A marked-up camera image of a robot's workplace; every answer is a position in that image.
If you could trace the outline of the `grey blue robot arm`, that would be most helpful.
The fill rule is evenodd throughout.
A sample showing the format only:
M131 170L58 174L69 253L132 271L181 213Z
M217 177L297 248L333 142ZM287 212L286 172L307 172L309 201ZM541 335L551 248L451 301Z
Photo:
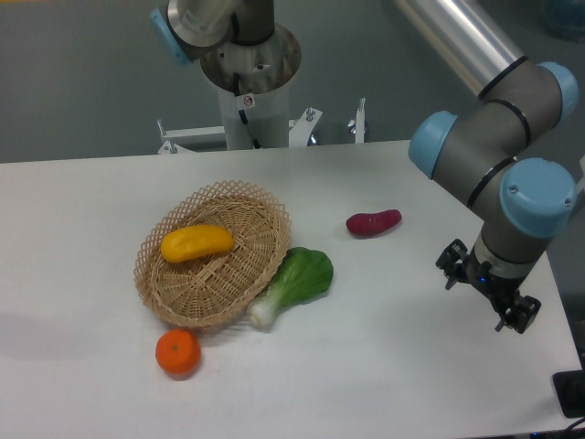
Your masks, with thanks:
M573 111L578 83L557 63L532 63L475 1L399 10L482 104L465 118L434 113L409 142L411 162L484 223L473 247L453 241L437 265L449 284L485 296L501 327L523 333L540 303L520 286L568 224L578 189L561 165L519 154ZM229 149L307 144L288 120L301 50L273 2L169 1L150 18L174 61L198 61L215 86Z

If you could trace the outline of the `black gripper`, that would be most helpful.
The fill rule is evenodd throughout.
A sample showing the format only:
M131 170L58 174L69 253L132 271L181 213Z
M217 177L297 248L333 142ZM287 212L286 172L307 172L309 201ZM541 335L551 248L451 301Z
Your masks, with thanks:
M488 299L499 315L496 332L507 327L524 334L536 319L541 302L535 297L519 294L524 277L505 278L491 273L492 264L488 261L479 262L474 252L469 256L461 240L452 241L442 251L435 265L447 279L446 290L457 283L470 283Z

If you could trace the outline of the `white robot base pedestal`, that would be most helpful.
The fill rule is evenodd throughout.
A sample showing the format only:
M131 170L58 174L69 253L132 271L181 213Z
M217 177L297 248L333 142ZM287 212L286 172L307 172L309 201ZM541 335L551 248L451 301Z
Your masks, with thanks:
M257 46L229 42L200 60L218 95L229 150L289 145L289 94L301 57L293 33L276 25Z

